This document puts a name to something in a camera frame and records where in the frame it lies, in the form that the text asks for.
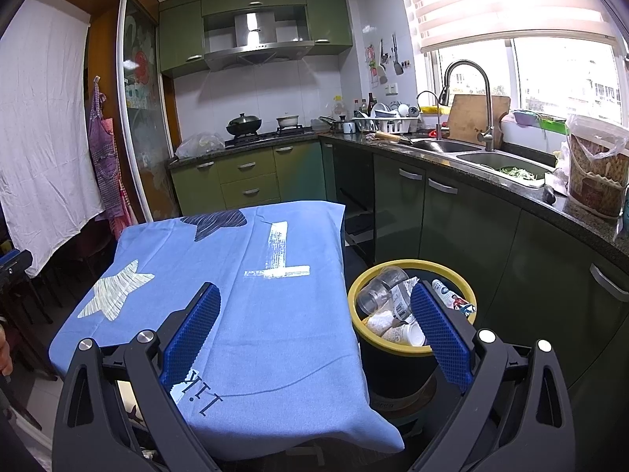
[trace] trash can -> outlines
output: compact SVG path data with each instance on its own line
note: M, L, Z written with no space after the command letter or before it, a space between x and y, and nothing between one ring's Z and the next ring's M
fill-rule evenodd
M361 274L348 293L351 323L360 343L360 358L369 388L370 406L397 427L403 437L421 432L425 406L436 391L432 376L436 360L430 346L407 346L389 342L373 334L356 311L359 291L383 268L398 266L409 277L441 280L449 289L476 306L476 296L463 277L445 266L419 259L384 262ZM474 323L476 312L468 321Z

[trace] yellow trash can rim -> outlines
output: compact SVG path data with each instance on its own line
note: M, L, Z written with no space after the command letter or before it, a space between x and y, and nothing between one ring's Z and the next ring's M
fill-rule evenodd
M463 298L465 298L468 303L471 303L476 307L476 296L474 296L472 288L461 275L452 271L450 268L446 268L446 266L442 266L435 262L420 259L398 259L383 262L382 264L373 266L373 268L369 268L367 271L362 273L351 285L350 292L347 295L347 300L350 304L351 323L353 323L354 328L363 339L372 343L376 346L376 348L380 348L381 350L394 355L404 357L432 355L432 349L430 346L407 346L389 342L382 337L378 337L365 326L363 321L360 320L358 313L356 312L356 299L358 298L358 293L372 278L374 278L383 268L386 268L387 266L397 266L402 269L425 270L441 275L441 277L447 278L455 286L457 286L463 295ZM467 320L470 323L474 323L474 320L476 320L476 312L470 314Z

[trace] range hood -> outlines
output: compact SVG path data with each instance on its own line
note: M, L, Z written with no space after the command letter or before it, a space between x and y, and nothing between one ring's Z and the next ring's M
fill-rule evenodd
M261 65L269 62L300 60L315 45L314 41L278 42L273 12L249 12L234 16L235 48L206 53L204 59L210 71L229 67Z

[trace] roller blind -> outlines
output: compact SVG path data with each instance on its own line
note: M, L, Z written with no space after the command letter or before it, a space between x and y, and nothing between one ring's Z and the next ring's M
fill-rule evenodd
M485 39L531 35L615 41L599 0L405 0L424 53Z

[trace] white sheet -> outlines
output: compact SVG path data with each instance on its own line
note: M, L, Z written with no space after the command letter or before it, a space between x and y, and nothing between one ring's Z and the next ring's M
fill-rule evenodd
M65 0L26 0L0 39L0 203L31 277L103 211L83 102L88 26Z

